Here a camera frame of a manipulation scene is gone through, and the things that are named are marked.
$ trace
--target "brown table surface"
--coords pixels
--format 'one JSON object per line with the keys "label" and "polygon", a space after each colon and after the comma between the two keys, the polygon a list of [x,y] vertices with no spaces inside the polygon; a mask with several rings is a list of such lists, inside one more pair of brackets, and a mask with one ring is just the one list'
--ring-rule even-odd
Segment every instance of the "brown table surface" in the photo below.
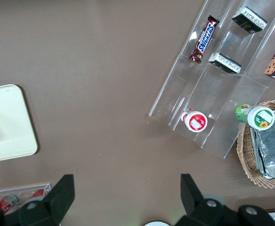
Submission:
{"label": "brown table surface", "polygon": [[[76,199],[63,225],[175,224],[180,174],[204,194],[275,208],[235,148],[226,159],[148,112],[202,0],[0,0],[0,85],[25,94],[38,153],[0,161],[0,189],[73,173]],[[262,98],[275,99],[275,81]]]}

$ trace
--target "snickers bar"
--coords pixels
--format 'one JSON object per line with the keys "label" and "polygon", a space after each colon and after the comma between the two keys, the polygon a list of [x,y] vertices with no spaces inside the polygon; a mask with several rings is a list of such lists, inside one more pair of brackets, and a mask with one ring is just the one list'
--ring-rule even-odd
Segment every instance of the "snickers bar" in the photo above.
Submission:
{"label": "snickers bar", "polygon": [[219,23],[219,20],[216,20],[214,17],[208,17],[208,23],[206,27],[203,29],[200,39],[196,45],[195,50],[191,53],[189,59],[201,63],[203,54],[212,38],[212,35],[215,31],[216,25]]}

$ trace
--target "white tray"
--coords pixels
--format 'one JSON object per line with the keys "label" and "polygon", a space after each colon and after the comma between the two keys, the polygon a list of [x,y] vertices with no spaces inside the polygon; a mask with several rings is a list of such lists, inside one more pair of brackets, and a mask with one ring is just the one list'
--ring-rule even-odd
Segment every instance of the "white tray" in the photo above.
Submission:
{"label": "white tray", "polygon": [[21,89],[0,86],[0,161],[32,155],[37,142]]}

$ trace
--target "clear acrylic organizer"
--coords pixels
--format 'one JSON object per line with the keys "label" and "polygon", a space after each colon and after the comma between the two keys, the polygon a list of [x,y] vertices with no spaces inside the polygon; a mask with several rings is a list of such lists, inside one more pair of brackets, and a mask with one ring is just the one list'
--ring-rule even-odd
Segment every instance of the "clear acrylic organizer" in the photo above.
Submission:
{"label": "clear acrylic organizer", "polygon": [[[232,16],[248,6],[268,21],[260,32],[249,34]],[[220,20],[201,64],[188,59],[212,15]],[[242,65],[240,74],[228,74],[208,62],[221,52]],[[272,83],[264,74],[275,53],[275,0],[206,0],[196,22],[164,82],[149,115],[219,157],[225,158],[241,129],[235,109],[256,105]],[[207,128],[194,133],[180,121],[183,110],[193,108],[208,117]]]}
{"label": "clear acrylic organizer", "polygon": [[47,193],[51,190],[51,185],[46,184],[35,184],[22,187],[13,187],[0,190],[0,200],[8,194],[13,194],[17,197],[18,203],[15,205],[16,209],[22,206],[38,189],[45,189]]}

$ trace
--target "container lid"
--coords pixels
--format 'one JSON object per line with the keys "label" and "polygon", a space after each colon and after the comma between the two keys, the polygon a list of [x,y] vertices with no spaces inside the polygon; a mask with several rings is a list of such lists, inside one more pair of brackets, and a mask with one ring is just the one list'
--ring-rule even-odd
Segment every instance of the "container lid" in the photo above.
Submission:
{"label": "container lid", "polygon": [[208,125],[207,117],[198,111],[191,112],[185,117],[185,124],[192,132],[201,132]]}
{"label": "container lid", "polygon": [[145,226],[170,226],[170,225],[168,225],[164,222],[161,222],[161,221],[153,221],[153,222],[146,224]]}
{"label": "container lid", "polygon": [[269,129],[275,122],[274,112],[267,107],[258,107],[249,112],[250,126],[258,130]]}

